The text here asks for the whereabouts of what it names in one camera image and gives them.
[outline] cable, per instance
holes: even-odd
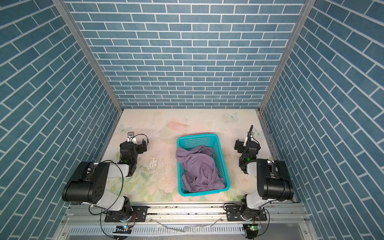
[[[251,137],[253,140],[255,140],[259,145],[260,145],[260,143],[259,143],[259,141],[257,141],[256,139],[254,139],[253,137]]]
[[[262,222],[260,221],[260,217],[257,217],[260,223],[260,226],[263,227]]]
[[[135,213],[135,219],[133,220],[133,226],[132,227],[135,226],[135,223],[136,223],[136,213]]]
[[[249,161],[246,161],[244,162],[243,164],[239,164],[239,167],[242,168],[242,167],[245,167],[248,163],[251,163],[251,162],[256,162],[257,158],[252,158],[252,159],[249,159]]]
[[[254,237],[253,239],[255,239],[255,238],[257,238],[257,237],[260,237],[261,235],[265,234],[265,232],[268,230],[269,222],[270,222],[270,220],[271,220],[271,216],[269,215],[269,211],[268,211],[267,209],[264,209],[264,210],[268,213],[268,225],[266,226],[266,229],[265,229],[265,231],[263,231],[262,234],[260,234],[260,235],[258,235],[258,236],[256,236],[256,237]]]
[[[101,214],[102,214],[102,212],[103,212],[103,210],[101,210],[101,212],[100,212],[100,228],[101,228],[101,231],[107,236],[107,237],[109,237],[109,238],[112,238],[112,239],[115,239],[116,240],[116,238],[114,238],[114,237],[111,237],[111,236],[109,236],[108,234],[106,234],[105,232],[104,232],[104,229],[103,229],[103,226],[101,225]]]
[[[89,211],[89,213],[92,214],[92,215],[101,215],[101,214],[105,213],[106,211],[108,211],[108,210],[109,210],[109,209],[110,209],[110,208],[117,202],[117,200],[119,199],[119,197],[120,197],[120,195],[121,195],[121,192],[122,192],[122,187],[124,186],[124,175],[123,175],[123,173],[122,173],[120,167],[119,167],[115,162],[113,162],[113,161],[111,161],[111,160],[105,160],[105,161],[102,161],[102,162],[111,162],[111,163],[115,164],[116,167],[120,170],[121,177],[122,177],[121,189],[120,189],[120,192],[119,192],[118,197],[117,197],[116,200],[113,202],[113,204],[112,204],[111,206],[109,206],[107,209],[105,209],[104,211],[102,211],[101,213],[99,213],[99,214],[94,214],[94,213],[92,213],[92,212],[90,211],[91,206],[89,206],[89,207],[88,207],[88,211]]]
[[[239,157],[239,167],[240,168],[243,168],[244,166],[246,166],[248,163],[251,162],[251,161],[246,161],[245,163],[240,164],[240,161],[241,161],[241,159],[243,159],[244,154],[249,150],[249,144],[251,142],[251,132],[252,132],[252,129],[253,129],[253,125],[251,125],[251,128],[249,129],[249,132],[247,134],[247,143],[245,144],[245,150],[243,151],[243,153]]]
[[[108,211],[108,210],[109,210],[109,209],[110,209],[110,208],[117,202],[117,200],[119,199],[119,197],[120,197],[120,195],[121,195],[121,192],[122,192],[122,187],[124,186],[124,175],[123,175],[123,173],[122,173],[120,167],[119,167],[115,162],[113,162],[113,161],[111,161],[111,160],[105,160],[105,161],[102,161],[102,162],[112,162],[112,163],[115,164],[116,167],[120,170],[121,177],[122,177],[121,189],[120,189],[120,192],[119,192],[118,197],[116,198],[116,200],[113,202],[113,204],[112,204],[110,207],[108,207],[108,208],[105,209],[104,211],[101,210],[101,212],[100,212],[99,214],[94,214],[94,213],[92,213],[91,210],[90,210],[90,207],[91,207],[91,205],[90,205],[90,206],[88,207],[88,211],[89,211],[89,213],[92,214],[92,215],[100,215],[100,228],[101,228],[101,231],[102,231],[107,237],[116,240],[116,238],[111,237],[111,236],[109,236],[108,234],[106,234],[106,233],[104,232],[103,226],[101,225],[101,215],[102,215],[103,213],[105,213],[106,211]]]
[[[100,215],[100,214],[95,214],[95,213],[93,213],[93,212],[91,212],[91,206],[92,206],[93,204],[90,204],[89,206],[88,206],[88,211],[89,211],[89,213],[90,214],[92,214],[92,215],[94,215],[94,216],[97,216],[97,215]]]
[[[140,134],[136,134],[135,136],[133,136],[132,138],[134,138],[134,137],[136,137],[136,136],[138,136],[138,135],[144,135],[144,136],[146,136],[147,137],[147,135],[145,135],[145,134],[142,134],[142,133],[140,133]]]
[[[185,232],[185,230],[180,230],[180,229],[177,229],[177,228],[168,227],[168,226],[166,226],[166,225],[164,225],[164,224],[160,223],[159,221],[156,221],[156,220],[154,220],[152,218],[150,218],[150,220],[156,222],[157,224],[160,224],[161,226],[165,227],[166,229],[174,230],[174,231],[177,231],[177,232]]]
[[[234,203],[234,202],[228,202],[228,203],[225,203],[225,204],[223,204],[223,209],[225,210],[225,211],[227,211],[226,209],[225,209],[225,206],[226,205],[230,205],[230,206],[240,206],[239,204],[236,204],[236,203]]]

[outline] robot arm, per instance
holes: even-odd
[[[108,191],[105,184],[108,178],[132,176],[136,170],[138,154],[145,151],[147,142],[143,140],[137,144],[134,133],[129,132],[127,141],[120,144],[120,161],[117,164],[112,161],[81,162],[63,189],[62,199],[66,202],[93,204],[108,211],[106,221],[125,222],[133,211],[129,199]]]
[[[62,199],[66,202],[85,202],[105,209],[109,207],[111,211],[120,211],[124,205],[124,197],[118,197],[105,189],[107,178],[121,177],[120,170],[123,176],[127,176],[129,166],[109,162],[81,162],[65,186],[61,194]]]
[[[258,159],[260,144],[252,141],[251,126],[244,142],[236,140],[235,150],[242,155],[239,158],[239,167],[245,174],[257,175],[257,189],[241,200],[240,212],[243,218],[249,219],[258,215],[259,210],[271,201],[292,200],[293,185],[288,168],[284,161],[270,161]]]

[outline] metal rail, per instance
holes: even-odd
[[[269,100],[269,98],[272,95],[273,89],[275,88],[277,81],[279,80],[279,77],[284,69],[285,64],[287,63],[288,57],[292,52],[293,47],[295,46],[296,40],[299,38],[300,32],[303,29],[304,23],[308,18],[308,15],[310,14],[312,7],[314,5],[314,2],[316,0],[306,0],[304,3],[300,15],[297,19],[297,22],[295,26],[293,27],[291,36],[288,40],[288,43],[284,49],[283,54],[281,55],[281,59],[279,61],[279,64],[276,67],[276,70],[271,78],[271,81],[266,89],[266,92],[264,94],[263,100],[260,103],[259,111],[262,113],[266,107],[266,104]]]
[[[122,115],[122,113],[119,112],[118,117],[116,118],[115,123],[113,124],[112,129],[111,129],[111,131],[108,134],[108,137],[107,137],[107,139],[105,141],[105,144],[104,144],[103,148],[101,149],[99,156],[96,159],[96,162],[101,162],[101,160],[103,159],[104,154],[107,151],[109,143],[110,143],[110,141],[112,139],[112,136],[113,136],[113,134],[114,134],[118,124],[119,124],[121,115]]]
[[[266,120],[264,118],[263,113],[257,111],[257,116],[259,118],[260,126],[262,127],[264,137],[266,143],[268,144],[269,151],[271,152],[271,156],[273,160],[280,160],[279,153],[277,151],[275,142],[273,141],[271,132],[269,131],[268,125],[266,124]]]
[[[97,77],[99,78],[99,81],[104,86],[113,104],[116,106],[119,113],[122,113],[123,107],[121,106],[119,100],[117,99],[115,93],[113,92],[106,76],[104,75],[104,72],[101,70],[99,63],[97,62],[94,55],[92,54],[91,49],[89,48],[87,42],[85,41],[79,29],[79,26],[76,24],[64,0],[52,0],[52,2],[55,5],[57,11],[60,13],[61,17],[63,18],[65,24],[71,31],[73,37],[75,38],[76,42],[80,46],[81,50],[83,51],[85,57],[88,59],[89,64],[95,71]]]
[[[221,223],[248,223],[248,221],[228,222],[223,203],[215,204],[145,204],[148,206],[145,222],[137,225],[153,224],[151,219],[166,224],[212,224],[219,218]],[[273,203],[266,206],[271,221],[275,223],[306,223],[308,216],[302,203]],[[62,225],[98,225],[100,217],[88,212],[85,205],[71,205],[63,219]],[[116,223],[104,223],[103,225],[116,225]]]

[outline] aluminum frame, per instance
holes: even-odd
[[[226,211],[223,209],[224,202],[206,203],[131,203],[135,205],[148,206],[145,222],[137,222],[135,226],[144,227],[156,224],[156,221],[167,226],[184,226],[196,224],[214,224],[215,226],[237,226],[238,224],[250,223],[249,221],[228,222]],[[271,223],[299,223],[303,232],[310,232],[307,227],[308,215],[302,203],[291,203],[289,201],[268,204],[265,208],[269,211]],[[64,240],[70,233],[71,228],[78,226],[98,226],[100,216],[93,216],[88,212],[88,205],[71,205],[64,217],[58,231],[53,239]],[[103,222],[105,228],[122,225],[113,222]]]
[[[108,137],[107,137],[107,139],[106,139],[106,141],[105,141],[105,144],[104,144],[103,148],[101,149],[101,152],[100,152],[99,156],[97,157],[96,162],[101,162],[101,160],[103,159],[103,156],[104,156],[104,154],[105,154],[105,151],[107,151],[108,145],[109,145],[109,143],[110,143],[110,141],[111,141],[111,139],[112,139],[112,136],[113,136],[113,134],[114,134],[114,132],[115,132],[115,130],[116,130],[118,124],[119,124],[121,115],[122,115],[122,112],[121,112],[121,113],[119,112],[119,115],[118,115],[118,117],[116,118],[115,123],[112,125],[112,129],[111,129],[111,131],[110,131],[110,133],[109,133],[109,135],[108,135]]]
[[[259,111],[261,113],[266,108],[268,100],[272,95],[272,92],[273,92],[273,90],[277,84],[277,81],[279,80],[281,73],[283,72],[284,66],[288,61],[289,55],[291,54],[292,49],[295,46],[297,39],[299,38],[300,32],[304,27],[304,23],[307,20],[315,1],[316,0],[306,0],[301,11],[300,11],[300,15],[297,19],[295,26],[293,27],[292,33],[288,39],[288,43],[284,49],[284,52],[281,55],[281,59],[279,61],[279,64],[277,65],[276,70],[273,73],[273,76],[271,78],[271,81],[269,82],[267,89],[266,89],[266,92],[264,94],[262,102],[260,103]]]
[[[92,54],[92,51],[89,48],[88,43],[86,42],[84,36],[82,35],[79,29],[79,26],[76,24],[64,0],[52,0],[52,2],[55,5],[57,11],[60,13],[61,17],[63,18],[65,24],[71,31],[73,37],[75,38],[76,42],[80,46],[81,50],[83,51],[85,57],[88,59],[89,64],[91,65],[92,69],[95,71],[97,77],[99,78],[99,81],[104,86],[113,104],[116,106],[119,113],[122,113],[123,107],[121,106],[119,100],[117,99],[115,93],[113,92],[107,80],[107,77],[104,75],[104,72],[101,70],[99,63],[97,62],[96,58]]]

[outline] metal vent grille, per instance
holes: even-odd
[[[169,228],[165,228],[158,224],[146,224],[143,226],[135,226],[132,229],[132,237],[142,236],[172,236],[172,235],[208,235],[208,234],[244,234],[242,224],[216,224],[215,226],[195,227],[190,225],[180,224],[167,224],[169,228],[175,228],[184,232],[178,232]],[[107,234],[112,235],[112,232],[116,230],[116,225],[103,227]],[[103,235],[100,226],[98,225],[78,225],[72,226],[69,232],[70,235]],[[124,233],[114,234],[116,236],[127,235]]]

